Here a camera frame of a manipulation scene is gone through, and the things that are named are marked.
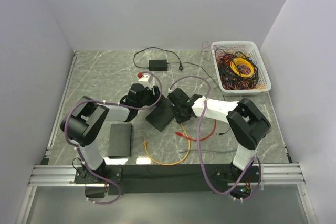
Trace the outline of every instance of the red object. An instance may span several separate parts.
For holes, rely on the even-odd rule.
[[[208,139],[209,137],[211,137],[211,136],[214,134],[215,130],[216,130],[216,125],[217,125],[217,122],[216,122],[216,119],[215,119],[214,128],[213,128],[213,130],[211,131],[211,133],[210,133],[208,136],[206,136],[206,137],[204,137],[204,138],[201,138],[200,141],[206,140],[206,139]],[[192,141],[197,141],[197,139],[194,139],[194,138],[191,138],[191,137],[187,137],[187,136],[183,135],[181,132],[178,132],[178,131],[176,131],[175,134],[178,135],[178,136],[184,137],[184,138],[186,138],[186,139],[192,140]]]

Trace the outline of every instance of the plastic basket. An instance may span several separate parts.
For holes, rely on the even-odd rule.
[[[222,80],[219,75],[217,59],[215,58],[215,49],[216,47],[225,46],[228,50],[232,51],[245,51],[251,55],[252,62],[258,67],[259,69],[259,81],[256,87],[257,89],[246,89],[246,90],[226,90],[223,88]],[[214,42],[211,45],[212,48],[212,55],[214,59],[215,69],[217,73],[218,83],[220,90],[222,91],[223,95],[226,96],[234,96],[234,95],[256,95],[261,92],[269,91],[271,89],[271,81],[269,80],[264,62],[262,61],[261,55],[259,53],[258,47],[251,41],[221,41],[221,42]]]

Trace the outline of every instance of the white robotic arm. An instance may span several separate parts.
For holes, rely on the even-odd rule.
[[[131,86],[128,95],[125,95],[120,104],[141,108],[153,104],[160,95],[157,86],[153,85],[153,77],[149,74],[138,74],[138,83]],[[92,100],[82,97],[78,103]],[[77,145],[82,156],[91,170],[100,170],[105,166],[97,142],[98,132],[104,121],[130,122],[138,111],[123,106],[110,106],[96,103],[87,103],[79,106],[69,120],[69,141]],[[64,131],[66,117],[61,123]]]
[[[200,117],[204,110],[205,97],[193,95],[191,98],[177,88],[168,95],[177,123],[191,117]],[[238,144],[232,164],[244,170],[251,158],[257,153],[260,141],[270,129],[270,123],[249,99],[240,102],[226,102],[207,99],[204,117],[228,123],[235,134]]]

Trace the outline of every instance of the coiled yellow cable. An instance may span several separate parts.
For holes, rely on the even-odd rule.
[[[189,137],[187,131],[185,130],[185,127],[183,126],[183,124],[181,124],[181,127],[182,127],[182,129],[183,129],[183,131],[184,131],[184,134],[185,134],[187,137]],[[191,142],[190,142],[189,139],[188,139],[188,143],[189,143],[188,150],[190,150],[190,149],[191,149]],[[179,164],[179,163],[185,161],[185,159],[188,157],[189,152],[190,152],[190,151],[187,151],[187,153],[185,154],[185,156],[184,156],[180,161],[177,161],[177,162],[175,162],[175,163],[170,163],[170,164],[164,164],[164,163],[161,163],[161,162],[159,162],[159,161],[156,161],[156,160],[153,159],[152,156],[149,154],[149,152],[148,152],[148,150],[147,150],[147,141],[146,141],[146,139],[143,141],[143,145],[145,146],[145,150],[146,150],[147,156],[151,159],[151,161],[153,161],[153,162],[155,162],[155,163],[157,163],[157,164],[159,164],[159,165],[177,165],[177,164]]]
[[[249,74],[240,73],[237,69],[237,65],[246,65],[250,69],[250,73]],[[244,78],[251,77],[254,74],[253,65],[249,61],[247,61],[243,58],[233,59],[230,63],[230,67],[231,67],[231,69],[233,70],[234,73],[236,73],[238,76],[241,76],[241,77],[244,77]]]

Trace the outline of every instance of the marble tabletop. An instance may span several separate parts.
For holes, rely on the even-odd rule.
[[[136,83],[137,74],[141,69],[133,65],[133,55],[136,51],[80,51],[75,56],[69,85],[61,110],[59,122],[66,116],[70,109],[84,95],[94,100],[106,100],[118,102],[122,96],[127,94],[131,84]],[[210,76],[216,81],[214,63],[210,54],[201,56],[199,50],[180,50],[176,51],[182,61],[201,65]],[[139,66],[148,66],[149,59],[167,59],[168,62],[177,62],[177,57],[172,53],[151,50],[139,54],[136,62]],[[174,80],[188,75],[196,75],[205,78],[212,85],[210,98],[224,100],[221,91],[216,87],[211,78],[198,66],[183,64],[183,71],[179,71],[179,64],[170,64],[168,71],[156,72],[163,85],[163,95],[167,95],[168,87]],[[198,79],[185,79],[179,82],[176,87],[181,88],[185,93],[205,94],[207,85]],[[226,101],[239,101],[242,97],[225,97]],[[256,96],[248,97],[271,123],[271,130],[259,144],[258,155],[264,163],[288,163],[285,144],[283,142],[279,125],[276,120],[271,100],[268,93],[261,93]],[[162,163],[179,161],[185,153],[178,153],[179,149],[188,148],[186,139],[179,137],[175,131],[182,132],[181,127],[173,119],[169,125],[159,132],[151,126],[145,117],[152,109],[143,110],[131,122],[133,126],[131,157],[109,159],[107,164],[153,164],[148,158],[143,141],[147,139],[148,150],[153,158]],[[104,122],[98,136],[97,143],[103,157],[107,156],[110,124],[115,122]],[[185,122],[185,128],[190,137],[196,137],[197,118],[191,118]],[[214,120],[205,118],[202,125],[201,137],[207,136],[213,129]],[[238,146],[232,130],[224,135],[217,135],[219,132],[226,132],[229,125],[224,122],[217,122],[215,134],[209,139],[202,141],[201,147],[204,150],[227,151],[234,150]],[[52,153],[49,165],[69,165],[78,156],[77,152],[68,145],[64,138],[64,133],[57,127],[52,136]],[[192,148],[197,148],[197,143],[192,141]],[[226,154],[203,153],[205,163],[230,163],[235,152]],[[190,152],[188,158],[182,164],[198,164],[197,152]]]

